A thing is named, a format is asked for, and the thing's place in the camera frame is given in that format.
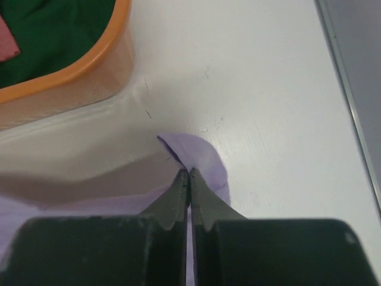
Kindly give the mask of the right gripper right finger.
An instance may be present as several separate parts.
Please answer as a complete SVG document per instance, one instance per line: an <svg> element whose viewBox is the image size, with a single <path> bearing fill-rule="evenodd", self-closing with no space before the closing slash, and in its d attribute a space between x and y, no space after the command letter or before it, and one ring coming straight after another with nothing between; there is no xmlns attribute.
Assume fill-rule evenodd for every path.
<svg viewBox="0 0 381 286"><path fill-rule="evenodd" d="M190 172L190 206L194 234L209 234L232 229L247 222L247 218L222 200L207 185L198 169Z"/></svg>

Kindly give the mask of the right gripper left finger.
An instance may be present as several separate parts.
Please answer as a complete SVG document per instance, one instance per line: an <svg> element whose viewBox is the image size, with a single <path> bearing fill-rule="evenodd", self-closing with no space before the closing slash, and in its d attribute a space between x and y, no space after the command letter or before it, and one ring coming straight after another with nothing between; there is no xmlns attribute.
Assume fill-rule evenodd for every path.
<svg viewBox="0 0 381 286"><path fill-rule="evenodd" d="M172 184L139 214L153 217L165 230L184 227L188 213L188 172L180 169Z"/></svg>

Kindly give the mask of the lavender t shirt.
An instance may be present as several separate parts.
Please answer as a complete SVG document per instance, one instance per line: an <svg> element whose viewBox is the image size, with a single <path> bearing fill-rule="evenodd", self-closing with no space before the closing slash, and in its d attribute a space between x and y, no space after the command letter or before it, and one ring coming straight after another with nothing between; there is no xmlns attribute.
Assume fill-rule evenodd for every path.
<svg viewBox="0 0 381 286"><path fill-rule="evenodd" d="M198 169L212 191L229 200L226 168L208 141L186 133L166 133L158 140L188 179ZM1 284L184 284L186 264L193 259L189 209L186 225L169 231L139 214L170 185L143 195L46 208L2 197Z"/></svg>

